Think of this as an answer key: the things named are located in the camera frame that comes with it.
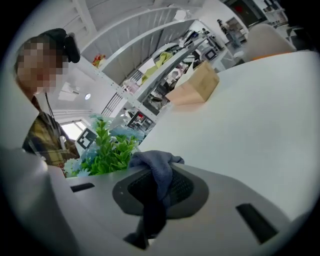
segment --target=red object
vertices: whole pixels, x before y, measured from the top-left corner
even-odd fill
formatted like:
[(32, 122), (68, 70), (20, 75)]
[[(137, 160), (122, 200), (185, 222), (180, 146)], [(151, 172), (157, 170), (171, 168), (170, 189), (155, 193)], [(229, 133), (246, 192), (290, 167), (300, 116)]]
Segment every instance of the red object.
[(234, 8), (238, 13), (242, 13), (243, 12), (243, 8), (242, 6), (238, 5)]

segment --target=window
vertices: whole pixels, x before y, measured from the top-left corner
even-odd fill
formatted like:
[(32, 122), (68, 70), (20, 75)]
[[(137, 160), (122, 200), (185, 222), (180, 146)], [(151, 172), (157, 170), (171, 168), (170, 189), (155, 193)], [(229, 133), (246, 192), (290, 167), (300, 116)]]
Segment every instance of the window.
[(61, 123), (61, 127), (71, 140), (76, 140), (80, 136), (80, 134), (86, 129), (86, 126), (80, 120)]

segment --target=doorway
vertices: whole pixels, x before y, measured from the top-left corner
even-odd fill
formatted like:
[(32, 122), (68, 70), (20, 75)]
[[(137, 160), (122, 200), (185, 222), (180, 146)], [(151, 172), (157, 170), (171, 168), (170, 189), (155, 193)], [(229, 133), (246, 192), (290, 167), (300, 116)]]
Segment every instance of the doorway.
[(227, 0), (224, 3), (238, 15), (247, 28), (267, 19), (252, 0)]

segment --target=person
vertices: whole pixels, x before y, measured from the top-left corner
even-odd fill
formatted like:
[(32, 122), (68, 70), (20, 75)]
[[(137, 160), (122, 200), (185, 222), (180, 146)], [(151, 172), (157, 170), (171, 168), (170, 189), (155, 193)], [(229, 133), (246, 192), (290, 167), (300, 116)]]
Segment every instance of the person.
[(201, 31), (204, 35), (208, 35), (209, 34), (209, 31), (207, 31), (204, 27), (202, 28), (202, 31)]
[(241, 42), (238, 40), (235, 32), (229, 28), (227, 24), (223, 24), (221, 19), (216, 20), (220, 26), (220, 29), (225, 34), (225, 37), (231, 42), (233, 48), (237, 49), (241, 47)]
[(135, 115), (135, 110), (134, 109), (126, 109), (125, 107), (123, 108), (124, 114), (127, 118), (131, 119)]
[[(54, 86), (57, 76), (63, 73), (67, 61), (71, 62), (73, 58), (76, 60), (72, 62), (78, 62), (80, 59), (80, 55), (75, 56), (75, 49), (66, 49), (67, 40), (69, 43), (73, 40), (67, 37), (64, 29), (57, 28), (28, 39), (19, 48), (14, 64), (17, 85), (39, 111), (22, 148), (62, 170), (68, 159), (77, 159), (79, 154), (75, 142), (55, 121), (47, 91)], [(41, 110), (36, 98), (39, 93), (45, 93), (51, 115)]]

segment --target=shelving unit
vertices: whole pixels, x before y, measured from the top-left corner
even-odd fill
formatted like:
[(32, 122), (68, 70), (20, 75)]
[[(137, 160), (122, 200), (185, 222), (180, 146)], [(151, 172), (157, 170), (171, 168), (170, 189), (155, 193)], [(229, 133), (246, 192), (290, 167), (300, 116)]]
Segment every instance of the shelving unit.
[(285, 14), (285, 9), (277, 9), (264, 12), (266, 18), (272, 25), (284, 24), (288, 22), (288, 17)]
[[(115, 90), (119, 97), (143, 113), (154, 123), (159, 117), (143, 105), (144, 100), (158, 83), (181, 61), (188, 57), (206, 37), (198, 37), (160, 66), (132, 95), (121, 85), (129, 79), (152, 54), (167, 43), (182, 37), (196, 19), (174, 20), (179, 8), (167, 7), (133, 15), (97, 35), (81, 52), (80, 65), (96, 80)], [(97, 68), (92, 65), (97, 54), (106, 55)]]
[(134, 97), (143, 102), (144, 98), (155, 88), (158, 82), (167, 76), (172, 69), (174, 69), (181, 61), (183, 61), (188, 55), (190, 55), (195, 49), (198, 48), (206, 39), (199, 38), (194, 43), (188, 45), (188, 47), (180, 50), (177, 54), (172, 56), (161, 67), (159, 67), (140, 88), (135, 92)]
[(141, 34), (174, 20), (178, 8), (165, 7), (132, 15), (104, 29), (82, 50), (81, 55), (92, 62), (96, 55), (111, 57), (125, 44)]

